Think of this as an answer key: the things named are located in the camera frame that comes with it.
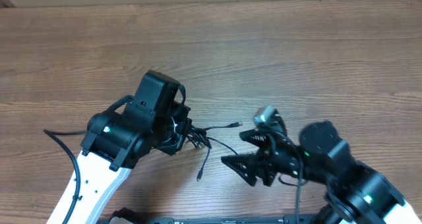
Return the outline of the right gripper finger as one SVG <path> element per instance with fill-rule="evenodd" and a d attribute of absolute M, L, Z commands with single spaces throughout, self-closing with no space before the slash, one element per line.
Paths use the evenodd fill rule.
<path fill-rule="evenodd" d="M 221 157 L 221 161 L 250 186 L 256 184 L 257 177 L 262 179 L 264 185 L 267 185 L 267 175 L 264 174 L 265 164 L 256 154 L 227 155 Z"/>
<path fill-rule="evenodd" d="M 275 140 L 271 133 L 257 128 L 239 133 L 242 141 L 253 144 L 259 148 L 275 148 Z"/>

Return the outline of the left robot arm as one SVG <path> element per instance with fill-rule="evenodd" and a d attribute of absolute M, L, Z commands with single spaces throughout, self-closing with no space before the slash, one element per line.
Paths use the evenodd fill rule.
<path fill-rule="evenodd" d="M 179 81 L 148 71 L 135 95 L 122 97 L 89 120 L 78 156 L 59 139 L 60 132 L 45 131 L 74 167 L 48 223 L 96 223 L 140 158 L 153 149 L 167 155 L 181 150 L 192 120 L 184 101 L 175 100 L 177 93 L 186 94 Z"/>

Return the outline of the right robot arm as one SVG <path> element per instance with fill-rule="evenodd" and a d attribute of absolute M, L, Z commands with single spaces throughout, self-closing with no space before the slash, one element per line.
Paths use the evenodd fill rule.
<path fill-rule="evenodd" d="M 240 133 L 254 154 L 227 155 L 224 165 L 249 185 L 271 186 L 276 175 L 326 187 L 326 205 L 314 215 L 295 213 L 295 223 L 420 223 L 404 195 L 375 169 L 357 161 L 330 121 L 307 125 L 295 145 L 285 128 L 258 126 Z"/>

